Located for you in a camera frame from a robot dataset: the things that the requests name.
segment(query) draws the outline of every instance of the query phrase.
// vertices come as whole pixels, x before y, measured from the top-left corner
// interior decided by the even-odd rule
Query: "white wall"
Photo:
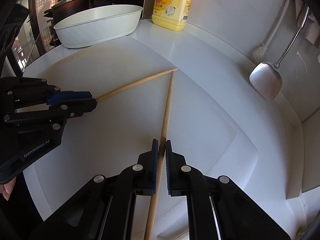
[[[252,51],[262,44],[275,25],[285,0],[193,0],[188,22],[219,37],[253,60]],[[296,10],[291,2],[284,20],[269,45],[266,60],[276,61],[296,30]],[[282,92],[303,121],[320,106],[320,50],[299,35],[280,73]]]
[[[320,111],[303,124],[305,164],[302,191],[320,185]]]

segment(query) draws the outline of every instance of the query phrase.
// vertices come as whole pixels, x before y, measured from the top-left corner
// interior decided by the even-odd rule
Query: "yellow detergent bottle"
[[[179,32],[187,22],[192,0],[155,0],[152,22]]]

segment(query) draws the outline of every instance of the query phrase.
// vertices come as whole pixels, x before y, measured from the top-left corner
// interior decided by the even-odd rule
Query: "metal screw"
[[[184,166],[181,167],[181,170],[184,171],[184,172],[189,172],[189,171],[191,171],[191,167],[188,166],[188,165],[184,165]]]
[[[221,183],[224,183],[224,184],[227,184],[230,181],[227,176],[221,176],[219,180]]]
[[[10,119],[10,116],[8,114],[6,114],[4,117],[3,117],[3,121],[8,121]]]
[[[97,175],[97,176],[95,176],[95,177],[93,178],[93,181],[94,181],[95,183],[103,182],[103,180],[104,180],[104,177],[103,177],[102,175]]]
[[[54,123],[54,124],[52,125],[52,128],[53,128],[54,130],[59,130],[59,129],[60,129],[60,124]]]
[[[140,165],[140,164],[136,164],[136,165],[134,165],[134,166],[132,167],[132,169],[133,169],[134,171],[141,171],[141,170],[143,169],[143,166]]]

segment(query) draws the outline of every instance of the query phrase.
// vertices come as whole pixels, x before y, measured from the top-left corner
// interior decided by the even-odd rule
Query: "white countertop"
[[[243,164],[232,167],[234,176],[243,174],[237,184],[293,238],[300,225],[285,196],[293,159],[294,128],[274,101],[264,99],[250,85],[249,74],[254,64],[219,38],[209,36],[192,25],[176,33],[153,25],[150,20],[142,20],[128,37],[182,70],[215,100],[230,116],[230,122],[234,122],[249,138],[258,158],[255,160],[252,155],[251,160],[245,161],[252,163],[252,166],[245,168],[251,170],[249,175],[244,174]],[[80,50],[58,46],[28,66],[24,76],[41,76],[49,66]],[[224,168],[229,169],[228,163],[235,154],[231,145],[207,175],[215,177]],[[41,216],[47,218],[54,209],[45,201],[35,165],[27,168],[24,175],[36,207]],[[185,209],[177,205],[172,212],[157,217],[153,239],[184,215]],[[141,239],[142,233],[138,232],[133,238]]]

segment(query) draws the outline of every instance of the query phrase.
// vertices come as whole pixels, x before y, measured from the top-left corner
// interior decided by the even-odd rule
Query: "bottle label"
[[[153,14],[178,22],[186,22],[191,2],[192,0],[155,0]]]

